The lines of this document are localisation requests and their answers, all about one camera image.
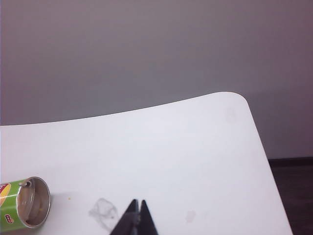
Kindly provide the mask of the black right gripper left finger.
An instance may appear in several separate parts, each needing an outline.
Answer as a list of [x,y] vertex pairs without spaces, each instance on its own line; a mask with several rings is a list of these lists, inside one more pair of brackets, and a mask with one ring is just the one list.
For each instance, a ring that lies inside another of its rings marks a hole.
[[138,200],[133,199],[110,235],[137,235],[139,223]]

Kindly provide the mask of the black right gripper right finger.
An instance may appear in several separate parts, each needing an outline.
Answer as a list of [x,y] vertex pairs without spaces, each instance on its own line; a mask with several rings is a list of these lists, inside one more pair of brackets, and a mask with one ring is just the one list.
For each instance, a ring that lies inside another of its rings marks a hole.
[[138,235],[158,235],[156,226],[145,200],[142,200],[141,202],[136,228]]

